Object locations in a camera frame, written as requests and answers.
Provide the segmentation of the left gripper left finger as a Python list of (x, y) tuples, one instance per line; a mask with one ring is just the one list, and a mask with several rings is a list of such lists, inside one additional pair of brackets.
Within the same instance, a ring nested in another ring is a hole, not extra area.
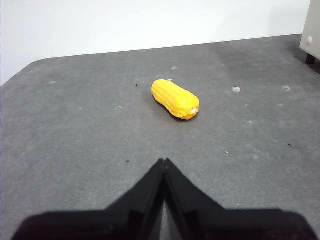
[(102, 210), (52, 211), (26, 218), (14, 240), (148, 240), (159, 226), (164, 160)]

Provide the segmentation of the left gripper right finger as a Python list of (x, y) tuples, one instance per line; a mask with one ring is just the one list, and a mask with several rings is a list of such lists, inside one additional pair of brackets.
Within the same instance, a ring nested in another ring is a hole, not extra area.
[(164, 161), (166, 203), (185, 240), (313, 240), (315, 232), (296, 212), (225, 209), (197, 188), (169, 159)]

